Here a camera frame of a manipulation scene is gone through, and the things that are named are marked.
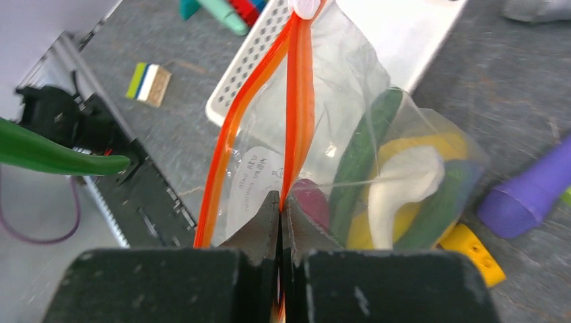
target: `white tray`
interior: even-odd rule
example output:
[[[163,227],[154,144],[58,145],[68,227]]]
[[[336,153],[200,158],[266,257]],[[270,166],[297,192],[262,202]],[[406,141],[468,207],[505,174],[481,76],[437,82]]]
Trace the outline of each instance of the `white tray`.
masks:
[[[412,92],[467,0],[337,0],[373,44],[391,83]],[[287,0],[270,0],[206,103],[221,126],[232,100],[290,16]]]

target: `clear plastic bag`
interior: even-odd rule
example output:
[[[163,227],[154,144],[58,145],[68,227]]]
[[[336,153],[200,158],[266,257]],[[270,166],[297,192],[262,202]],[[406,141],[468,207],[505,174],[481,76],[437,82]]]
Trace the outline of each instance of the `clear plastic bag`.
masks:
[[[295,14],[222,126],[195,247],[218,245],[270,190],[298,200],[347,248],[430,248],[488,158],[433,110],[390,87],[374,49],[333,1]]]

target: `white label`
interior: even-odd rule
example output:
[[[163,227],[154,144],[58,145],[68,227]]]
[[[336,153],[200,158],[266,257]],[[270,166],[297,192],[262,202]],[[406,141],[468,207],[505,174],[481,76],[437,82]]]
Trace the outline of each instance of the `white label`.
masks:
[[[227,238],[256,215],[269,191],[281,191],[282,181],[282,155],[260,146],[244,154],[230,187]]]

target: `gray countertop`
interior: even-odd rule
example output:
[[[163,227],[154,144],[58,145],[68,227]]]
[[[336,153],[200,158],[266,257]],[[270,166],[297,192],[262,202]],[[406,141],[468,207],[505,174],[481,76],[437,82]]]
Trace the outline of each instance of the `gray countertop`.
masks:
[[[536,160],[571,129],[571,24],[500,17],[501,2],[473,0],[414,93],[476,138],[492,165],[463,221],[504,269],[492,289],[504,322],[571,322],[571,209],[513,240],[472,214],[486,188]],[[205,103],[243,38],[205,12],[183,22],[178,0],[123,0],[82,54],[159,169],[197,214],[218,128]],[[172,72],[163,104],[125,92],[136,63]]]

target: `white wall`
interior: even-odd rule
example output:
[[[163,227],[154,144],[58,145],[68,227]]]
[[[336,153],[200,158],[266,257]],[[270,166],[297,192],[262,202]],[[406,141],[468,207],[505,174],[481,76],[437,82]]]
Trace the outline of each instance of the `white wall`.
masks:
[[[0,0],[0,117],[16,118],[13,89],[64,31],[86,34],[121,0]]]

